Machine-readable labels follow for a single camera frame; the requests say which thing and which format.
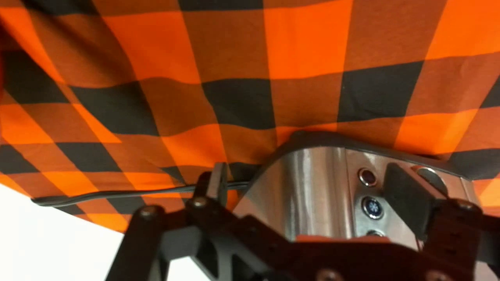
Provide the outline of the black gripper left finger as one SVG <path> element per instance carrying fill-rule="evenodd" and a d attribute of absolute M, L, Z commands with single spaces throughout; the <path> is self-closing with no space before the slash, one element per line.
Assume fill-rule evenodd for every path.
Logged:
<path fill-rule="evenodd" d="M 220 204 L 222 207 L 227 205 L 227 165 L 217 163 L 211 172 L 205 172 L 200 176 L 194 197 L 208 197 Z"/>

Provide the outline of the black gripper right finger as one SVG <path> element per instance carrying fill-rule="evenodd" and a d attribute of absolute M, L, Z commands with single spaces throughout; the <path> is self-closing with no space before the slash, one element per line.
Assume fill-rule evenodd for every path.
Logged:
<path fill-rule="evenodd" d="M 420 241 L 427 240 L 434 207 L 444 194 L 409 168 L 391 163 L 384 174 L 384 201 Z"/>

